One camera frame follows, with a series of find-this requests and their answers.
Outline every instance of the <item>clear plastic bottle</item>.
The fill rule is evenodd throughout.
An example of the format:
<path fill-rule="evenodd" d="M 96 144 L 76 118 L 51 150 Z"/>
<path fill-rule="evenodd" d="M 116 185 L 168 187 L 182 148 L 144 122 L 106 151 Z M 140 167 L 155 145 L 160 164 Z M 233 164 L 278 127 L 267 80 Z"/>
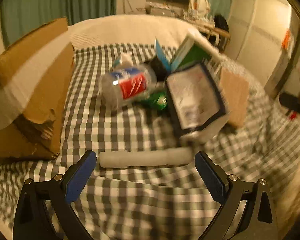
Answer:
<path fill-rule="evenodd" d="M 101 76 L 98 90 L 105 105 L 111 110 L 117 110 L 133 101 L 148 98 L 156 83 L 157 78 L 151 67 L 140 64 L 115 69 Z"/>

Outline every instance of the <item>screw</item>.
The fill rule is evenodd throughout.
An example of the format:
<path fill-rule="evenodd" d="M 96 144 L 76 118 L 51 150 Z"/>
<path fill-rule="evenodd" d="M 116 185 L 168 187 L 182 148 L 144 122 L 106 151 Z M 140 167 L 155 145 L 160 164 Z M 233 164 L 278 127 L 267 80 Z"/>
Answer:
<path fill-rule="evenodd" d="M 59 181 L 62 179 L 62 175 L 61 174 L 57 174 L 56 176 L 54 176 L 54 180 L 55 181 Z"/>
<path fill-rule="evenodd" d="M 31 184 L 31 182 L 32 182 L 32 179 L 26 179 L 25 184 L 29 185 L 29 184 Z"/>
<path fill-rule="evenodd" d="M 267 184 L 266 180 L 265 179 L 259 179 L 259 182 L 262 184 L 262 185 L 265 185 Z"/>
<path fill-rule="evenodd" d="M 238 180 L 238 177 L 236 175 L 234 175 L 234 174 L 229 175 L 229 178 L 232 181 L 237 181 Z"/>

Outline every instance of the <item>plaid blanket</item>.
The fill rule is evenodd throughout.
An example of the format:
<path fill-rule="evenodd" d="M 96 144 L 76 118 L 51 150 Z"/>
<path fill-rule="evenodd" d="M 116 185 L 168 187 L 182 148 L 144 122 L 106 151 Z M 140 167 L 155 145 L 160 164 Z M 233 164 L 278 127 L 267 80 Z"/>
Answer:
<path fill-rule="evenodd" d="M 167 113 L 137 104 L 111 113 L 98 96 L 97 80 L 121 52 L 131 51 L 135 64 L 154 56 L 153 45 L 114 44 L 75 52 L 75 70 L 65 106 L 61 154 L 53 161 L 0 165 L 0 218 L 13 225 L 22 185 L 51 179 L 76 163 L 87 149 L 157 150 L 180 147 Z M 164 48 L 168 58 L 174 48 Z M 250 84 L 245 126 L 224 127 L 205 145 L 193 145 L 228 173 L 242 180 L 265 178 L 274 199 L 294 176 L 300 157 L 300 124 L 290 121 L 242 66 L 228 60 L 222 67 Z M 180 167 L 103 169 L 97 165 L 79 200 L 71 204 L 94 239 L 197 239 L 216 214 L 194 163 Z M 49 202 L 56 231 L 62 236 Z"/>

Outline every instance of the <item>red label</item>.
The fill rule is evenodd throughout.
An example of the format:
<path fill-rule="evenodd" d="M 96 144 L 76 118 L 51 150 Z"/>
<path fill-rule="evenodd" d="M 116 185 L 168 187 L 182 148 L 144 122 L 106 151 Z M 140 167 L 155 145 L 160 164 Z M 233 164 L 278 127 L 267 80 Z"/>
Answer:
<path fill-rule="evenodd" d="M 120 80 L 119 85 L 123 99 L 133 97 L 147 88 L 146 78 L 143 73 L 139 73 L 126 80 Z"/>

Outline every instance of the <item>red and blue label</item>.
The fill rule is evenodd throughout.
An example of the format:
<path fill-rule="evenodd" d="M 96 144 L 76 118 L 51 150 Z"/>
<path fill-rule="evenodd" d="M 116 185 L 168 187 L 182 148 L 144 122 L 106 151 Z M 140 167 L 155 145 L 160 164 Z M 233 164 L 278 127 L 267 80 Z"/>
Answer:
<path fill-rule="evenodd" d="M 111 75 L 118 82 L 123 99 L 131 98 L 147 89 L 146 77 L 137 68 L 116 70 Z"/>

